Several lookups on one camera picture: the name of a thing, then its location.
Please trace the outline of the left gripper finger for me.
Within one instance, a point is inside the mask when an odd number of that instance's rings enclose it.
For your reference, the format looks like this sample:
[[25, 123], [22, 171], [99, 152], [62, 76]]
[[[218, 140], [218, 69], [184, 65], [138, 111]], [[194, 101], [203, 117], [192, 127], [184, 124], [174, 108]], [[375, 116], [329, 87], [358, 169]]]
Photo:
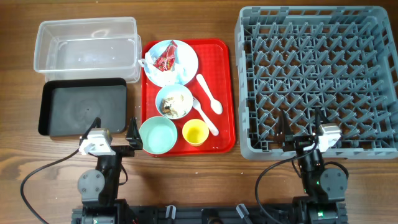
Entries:
[[132, 117], [126, 133], [126, 141], [133, 149], [142, 149], [143, 142], [139, 130], [137, 128], [137, 121], [135, 117]]
[[81, 136], [82, 139], [86, 139], [88, 137], [89, 132], [94, 129], [94, 128], [100, 128], [101, 127], [101, 119], [99, 117], [96, 117], [90, 127], [85, 131], [85, 133]]

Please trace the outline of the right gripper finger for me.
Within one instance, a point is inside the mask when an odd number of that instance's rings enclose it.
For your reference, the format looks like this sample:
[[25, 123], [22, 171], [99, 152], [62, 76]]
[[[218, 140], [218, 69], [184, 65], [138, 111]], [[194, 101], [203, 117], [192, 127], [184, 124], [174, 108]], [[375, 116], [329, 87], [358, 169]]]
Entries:
[[320, 107], [315, 107], [315, 133], [316, 135], [321, 135], [321, 124], [328, 124], [330, 123], [329, 119], [323, 114]]
[[276, 126], [276, 140], [292, 140], [293, 136], [286, 113], [281, 110]]

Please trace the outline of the mint green bowl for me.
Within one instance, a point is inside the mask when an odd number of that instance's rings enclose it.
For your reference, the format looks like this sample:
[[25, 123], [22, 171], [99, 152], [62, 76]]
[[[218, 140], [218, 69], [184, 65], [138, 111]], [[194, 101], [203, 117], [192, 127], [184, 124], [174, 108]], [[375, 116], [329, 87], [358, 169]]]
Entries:
[[178, 139], [176, 125], [163, 116], [147, 119], [142, 123], [139, 134], [143, 142], [143, 150], [152, 155], [169, 152]]

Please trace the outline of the food scraps and rice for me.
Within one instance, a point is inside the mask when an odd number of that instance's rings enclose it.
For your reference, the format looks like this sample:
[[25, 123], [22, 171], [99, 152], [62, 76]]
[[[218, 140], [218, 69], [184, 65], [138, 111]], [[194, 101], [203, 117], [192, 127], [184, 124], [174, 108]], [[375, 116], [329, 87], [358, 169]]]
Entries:
[[168, 118], [180, 118], [185, 115], [184, 96], [181, 94], [169, 95], [161, 102], [161, 112]]

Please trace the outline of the small light blue bowl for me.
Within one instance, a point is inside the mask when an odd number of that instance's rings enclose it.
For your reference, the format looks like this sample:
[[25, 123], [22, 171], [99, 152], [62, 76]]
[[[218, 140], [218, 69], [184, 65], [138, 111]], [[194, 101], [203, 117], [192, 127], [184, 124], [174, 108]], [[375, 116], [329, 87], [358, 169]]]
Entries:
[[[169, 95], [174, 95], [174, 94], [181, 94], [184, 96], [186, 113], [184, 116], [182, 116], [180, 118], [168, 118], [165, 115], [163, 115], [161, 112], [160, 107], [161, 107], [162, 100], [164, 98], [167, 98]], [[155, 105], [156, 105], [158, 112], [162, 116], [164, 116], [168, 119], [181, 119], [181, 118], [185, 117], [187, 114], [189, 114], [189, 112], [191, 111], [192, 106], [193, 106], [193, 95], [192, 95], [191, 91], [183, 85], [180, 85], [180, 84], [167, 85], [159, 90], [159, 92], [155, 98]]]

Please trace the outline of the white napkin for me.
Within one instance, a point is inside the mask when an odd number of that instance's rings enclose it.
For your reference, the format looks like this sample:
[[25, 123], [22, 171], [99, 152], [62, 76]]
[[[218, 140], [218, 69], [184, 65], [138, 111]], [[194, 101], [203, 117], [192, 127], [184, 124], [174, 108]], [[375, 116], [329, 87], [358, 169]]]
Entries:
[[150, 53], [145, 53], [144, 58], [138, 60], [139, 65], [147, 72], [147, 76], [160, 86], [174, 84], [183, 80], [187, 71], [179, 63], [174, 64], [171, 70], [161, 71], [155, 67], [155, 61]]

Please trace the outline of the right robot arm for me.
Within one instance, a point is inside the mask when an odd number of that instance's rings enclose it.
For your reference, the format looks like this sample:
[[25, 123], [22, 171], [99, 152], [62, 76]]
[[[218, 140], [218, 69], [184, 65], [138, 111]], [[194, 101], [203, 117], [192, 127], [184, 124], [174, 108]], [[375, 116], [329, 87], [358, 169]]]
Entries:
[[290, 223], [347, 223], [345, 191], [349, 172], [337, 162], [325, 162], [323, 153], [341, 138], [341, 130], [315, 109], [315, 133], [296, 136], [287, 113], [281, 111], [275, 140], [283, 151], [296, 152], [305, 197], [295, 197], [289, 211]]

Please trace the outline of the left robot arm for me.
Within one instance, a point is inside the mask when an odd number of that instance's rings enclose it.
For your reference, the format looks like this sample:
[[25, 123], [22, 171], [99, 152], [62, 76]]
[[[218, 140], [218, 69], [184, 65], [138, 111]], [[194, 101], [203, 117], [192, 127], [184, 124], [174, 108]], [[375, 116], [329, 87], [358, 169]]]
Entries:
[[72, 223], [138, 223], [138, 217], [125, 199], [118, 199], [120, 173], [125, 172], [122, 158], [135, 156], [143, 148], [136, 118], [131, 118], [127, 129], [127, 145], [112, 146], [108, 129], [101, 127], [101, 119], [80, 137], [79, 152], [97, 158], [96, 167], [84, 172], [78, 179], [83, 208], [72, 211]]

